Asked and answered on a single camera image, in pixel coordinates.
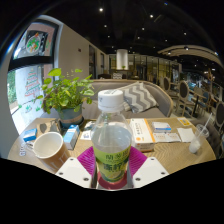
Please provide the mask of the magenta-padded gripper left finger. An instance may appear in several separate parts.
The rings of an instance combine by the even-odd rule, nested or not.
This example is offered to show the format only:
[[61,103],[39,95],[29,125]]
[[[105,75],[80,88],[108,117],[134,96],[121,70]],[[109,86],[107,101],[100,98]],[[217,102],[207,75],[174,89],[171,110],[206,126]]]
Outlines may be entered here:
[[95,188],[97,168],[93,148],[86,149],[77,158],[69,157],[56,175],[81,187]]

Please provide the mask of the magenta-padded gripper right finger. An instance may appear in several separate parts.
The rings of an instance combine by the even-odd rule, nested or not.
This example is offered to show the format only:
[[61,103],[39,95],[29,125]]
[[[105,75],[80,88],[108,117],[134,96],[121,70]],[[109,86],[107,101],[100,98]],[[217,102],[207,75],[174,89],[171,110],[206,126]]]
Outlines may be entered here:
[[130,149],[127,186],[140,188],[168,175],[166,169],[155,157],[147,157],[138,149]]

